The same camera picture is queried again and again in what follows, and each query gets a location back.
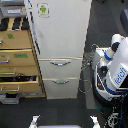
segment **dark floor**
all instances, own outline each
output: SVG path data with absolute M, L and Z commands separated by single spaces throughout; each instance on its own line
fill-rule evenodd
M 120 13 L 123 9 L 128 8 L 128 1 L 125 0 L 125 3 L 121 3 L 120 0 L 107 0 L 104 4 L 100 4 L 98 1 L 93 0 L 92 2 L 85 47 L 87 53 L 91 52 L 92 44 L 100 47 L 110 46 L 111 37 L 115 33 L 126 36 L 120 23 Z M 87 79 L 88 73 L 84 70 L 81 78 Z M 80 86 L 86 88 L 86 82 L 80 81 Z M 79 92 L 77 99 L 20 99 L 18 105 L 0 104 L 0 128 L 28 128 L 34 115 L 41 115 L 38 126 L 79 125 L 83 128 L 93 127 L 90 116 L 95 115 L 103 128 L 105 119 L 100 114 L 100 110 L 96 109 L 97 103 L 93 94 L 89 93 Z

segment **freezer drawer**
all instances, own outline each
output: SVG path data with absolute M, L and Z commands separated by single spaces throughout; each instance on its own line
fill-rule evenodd
M 47 99 L 77 98 L 79 79 L 43 79 Z
M 43 78 L 80 77 L 81 59 L 38 61 Z
M 5 6 L 1 7 L 4 17 L 25 17 L 26 11 L 24 6 Z
M 0 50 L 1 66 L 27 66 L 35 65 L 31 49 L 24 50 Z
M 0 82 L 0 93 L 39 92 L 39 79 L 25 82 Z
M 14 77 L 14 76 L 34 76 L 39 75 L 37 66 L 13 66 L 0 67 L 0 77 Z
M 0 31 L 0 49 L 31 48 L 29 35 L 26 30 Z

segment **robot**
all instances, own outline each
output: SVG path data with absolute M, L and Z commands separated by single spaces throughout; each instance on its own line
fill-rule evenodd
M 111 47 L 96 48 L 93 91 L 102 103 L 114 106 L 128 91 L 128 37 L 112 36 Z

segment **white refrigerator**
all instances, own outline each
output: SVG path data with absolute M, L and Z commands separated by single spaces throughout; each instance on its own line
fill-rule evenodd
M 47 99 L 77 98 L 92 0 L 24 0 Z

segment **open drawer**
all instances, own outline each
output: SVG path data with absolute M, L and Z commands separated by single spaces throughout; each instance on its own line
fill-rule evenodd
M 0 82 L 0 93 L 24 93 L 40 91 L 38 76 L 26 77 L 24 78 L 24 80 L 18 80 L 13 77 L 8 77 L 2 78 L 2 80 L 0 81 L 8 81 Z
M 14 77 L 19 75 L 35 76 L 39 75 L 36 65 L 0 67 L 0 77 Z
M 0 66 L 35 65 L 32 49 L 0 50 Z
M 27 30 L 0 32 L 0 49 L 31 48 Z

